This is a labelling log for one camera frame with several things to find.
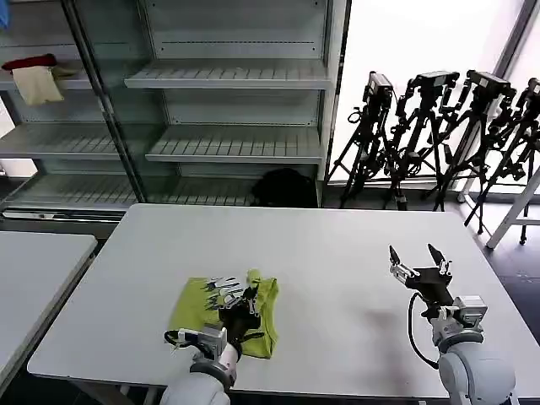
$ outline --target cable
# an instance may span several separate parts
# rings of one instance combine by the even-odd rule
[[[428,365],[430,365],[435,370],[439,369],[439,365],[435,363],[433,360],[430,360],[426,358],[423,354],[420,353],[419,348],[416,347],[416,343],[414,342],[413,337],[413,307],[414,307],[414,301],[417,297],[420,297],[420,299],[423,300],[423,297],[420,295],[420,293],[414,293],[411,297],[411,300],[408,303],[408,319],[407,319],[407,330],[408,330],[408,340],[411,343],[411,346],[413,346],[414,352]]]

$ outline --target camera tripod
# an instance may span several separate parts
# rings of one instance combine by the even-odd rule
[[[529,80],[527,89],[521,93],[520,98],[516,103],[516,109],[517,111],[512,121],[508,123],[506,129],[501,133],[501,137],[507,139],[517,127],[516,135],[510,142],[507,150],[503,153],[501,161],[497,166],[497,169],[495,169],[495,172],[489,178],[487,186],[478,196],[476,205],[465,220],[465,226],[469,225],[477,209],[481,208],[485,203],[489,190],[497,183],[497,180],[500,177],[512,175],[514,180],[519,181],[525,175],[522,166],[527,160],[529,161],[527,178],[530,180],[532,177],[534,154],[538,149],[537,143],[540,136],[537,121],[538,116],[540,115],[540,82],[537,79],[531,78]],[[525,144],[525,148],[520,153],[517,161],[512,162],[511,155],[523,144]],[[529,204],[526,205],[524,210],[525,217],[528,215],[528,210]],[[522,225],[520,243],[524,245],[526,240],[527,226]]]
[[[469,109],[465,111],[459,119],[450,121],[448,128],[445,131],[444,138],[448,138],[457,127],[465,120],[468,120],[465,132],[463,133],[456,152],[444,174],[442,187],[439,187],[437,192],[435,206],[433,208],[434,211],[436,211],[439,206],[442,207],[448,187],[454,180],[454,177],[464,170],[472,168],[473,171],[480,176],[481,192],[483,191],[482,187],[485,182],[486,174],[486,154],[489,151],[490,145],[496,143],[496,141],[494,141],[495,134],[497,133],[496,129],[499,128],[502,123],[510,119],[510,104],[516,91],[511,88],[509,82],[497,78],[490,73],[469,70],[462,90],[464,99],[467,98],[473,84],[475,87],[472,91],[472,101]],[[488,109],[501,95],[505,97],[500,103],[502,112],[494,120],[495,125],[492,126],[492,136],[488,137],[486,136]],[[470,150],[473,145],[477,127],[479,127],[480,131],[480,146],[478,147],[477,153],[467,159],[467,151]],[[425,197],[428,197],[432,192],[437,190],[437,188],[438,187],[435,187],[430,190],[426,193]],[[482,223],[482,217],[483,209],[480,207],[480,224]]]
[[[443,116],[436,116],[433,108],[437,106],[437,100],[443,96],[440,103],[439,111],[451,110],[451,107],[446,105],[450,99],[451,91],[456,86],[456,81],[459,78],[458,72],[432,72],[419,74],[415,79],[408,81],[405,94],[399,98],[397,102],[396,115],[399,117],[398,124],[391,129],[394,137],[390,143],[393,153],[396,155],[394,159],[395,167],[390,170],[391,185],[384,199],[383,209],[386,208],[388,202],[394,196],[397,209],[407,211],[407,199],[402,193],[401,182],[407,177],[412,177],[420,172],[422,163],[427,164],[425,158],[429,154],[429,148],[423,148],[417,152],[420,133],[426,127],[427,122],[431,125],[431,137],[433,151],[435,152],[435,167],[429,165],[435,170],[437,186],[442,187],[442,173],[440,169],[439,146],[442,143],[442,138],[439,134],[440,124]],[[409,118],[405,112],[405,106],[408,99],[413,97],[415,89],[418,88],[420,94],[420,106],[414,109]],[[416,120],[413,133],[404,148],[399,148],[403,134],[410,129],[412,122]],[[387,150],[386,154],[392,154],[392,150]]]
[[[356,197],[364,189],[366,180],[374,176],[385,163],[383,156],[379,154],[379,148],[381,138],[385,149],[389,148],[385,124],[388,111],[392,106],[392,92],[392,84],[384,74],[371,72],[362,98],[365,103],[364,108],[360,112],[359,107],[356,107],[355,111],[348,117],[349,122],[358,123],[358,126],[334,163],[326,181],[328,183],[338,167],[348,173],[347,184],[340,197],[340,208],[343,208],[350,198]],[[353,166],[349,170],[343,164],[343,159],[353,144],[358,147],[358,152],[354,158]]]

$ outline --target shelf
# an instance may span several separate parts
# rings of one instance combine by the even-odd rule
[[[0,158],[120,160],[106,124],[21,124],[0,138]]]
[[[255,179],[181,177],[170,192],[154,195],[153,203],[180,205],[230,205],[249,207]]]
[[[158,60],[124,80],[138,89],[329,89],[316,59]]]
[[[321,163],[314,127],[174,125],[147,160],[187,163]]]
[[[125,210],[137,202],[126,175],[36,175],[8,199],[9,208]]]
[[[88,76],[86,75],[86,72],[84,71],[80,62],[75,62],[74,65],[72,63],[68,63],[66,67],[78,69],[78,71],[73,76],[57,79],[56,82],[59,89],[92,89],[90,80],[88,79]],[[0,90],[17,90],[13,75],[3,69],[0,69]]]

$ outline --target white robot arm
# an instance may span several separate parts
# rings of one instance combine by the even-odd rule
[[[414,351],[434,369],[448,391],[452,405],[517,405],[516,375],[510,364],[482,345],[480,321],[488,307],[479,296],[452,299],[446,288],[451,281],[450,263],[428,245],[436,267],[403,265],[390,246],[390,272],[406,287],[416,289],[409,305],[409,338]],[[420,297],[428,309],[422,314],[433,327],[433,344],[439,349],[437,363],[427,360],[412,339],[411,316],[414,299]]]
[[[165,333],[165,340],[176,348],[195,346],[190,374],[167,387],[161,405],[228,405],[228,390],[235,384],[236,364],[242,355],[241,344],[261,333],[261,317],[255,305],[257,287],[247,288],[241,298],[219,309],[223,327],[204,327],[202,331],[179,329]]]

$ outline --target white table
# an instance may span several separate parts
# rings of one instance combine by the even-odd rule
[[[0,396],[80,279],[90,235],[0,232]]]
[[[235,389],[305,395],[446,397],[411,349],[412,291],[389,273],[388,245],[412,266],[427,243],[453,261],[450,291],[489,306],[485,345],[516,368],[520,397],[540,397],[540,348],[462,220],[452,213],[136,205],[129,209],[30,360],[29,372],[79,381],[165,386],[189,350],[164,343],[188,277],[278,278],[279,335],[270,360],[243,358]],[[414,335],[431,359],[430,326]]]

